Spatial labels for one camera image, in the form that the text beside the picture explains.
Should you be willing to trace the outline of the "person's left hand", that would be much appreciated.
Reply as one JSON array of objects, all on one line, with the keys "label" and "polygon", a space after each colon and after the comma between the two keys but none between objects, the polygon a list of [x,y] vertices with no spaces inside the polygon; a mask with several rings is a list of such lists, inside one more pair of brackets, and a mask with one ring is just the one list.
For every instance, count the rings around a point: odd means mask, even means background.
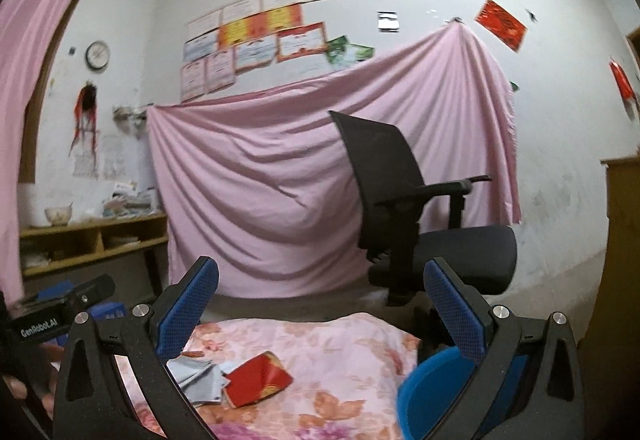
[{"label": "person's left hand", "polygon": [[52,342],[16,346],[1,356],[1,376],[14,399],[24,401],[29,394],[38,397],[50,420],[58,384],[55,365],[62,362],[63,356],[64,349]]}]

